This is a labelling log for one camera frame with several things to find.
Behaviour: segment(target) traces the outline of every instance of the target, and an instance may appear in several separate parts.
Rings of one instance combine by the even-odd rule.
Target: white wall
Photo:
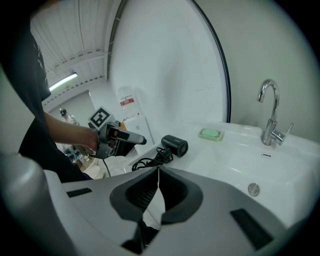
[[[106,110],[110,111],[114,118],[118,121],[123,121],[124,114],[121,110],[121,105],[116,98],[116,94],[107,82],[96,83],[89,87],[89,95],[94,108],[97,110],[103,106]]]
[[[75,116],[75,119],[80,123],[81,126],[85,127],[89,127],[88,119],[95,112],[95,108],[88,91],[85,91],[65,101],[49,112],[55,118],[62,120],[60,108],[66,109],[70,115]]]
[[[134,88],[155,143],[183,121],[225,121],[225,82],[216,43],[190,1],[128,1],[110,83]]]
[[[320,69],[309,43],[272,1],[196,0],[221,42],[231,85],[231,122],[265,129],[273,92],[256,101],[263,80],[280,91],[278,128],[320,142]]]

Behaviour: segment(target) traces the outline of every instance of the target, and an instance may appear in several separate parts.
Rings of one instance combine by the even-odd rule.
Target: white sink
[[[202,128],[224,132],[222,141],[199,138]],[[233,185],[290,227],[308,216],[318,198],[320,145],[289,135],[281,146],[274,141],[266,146],[261,142],[261,134],[260,128],[251,126],[186,122],[179,133],[172,135],[188,141],[188,152],[182,158],[174,156],[166,166]],[[143,157],[154,157],[156,147],[160,145]],[[258,196],[249,194],[251,183],[258,184]]]

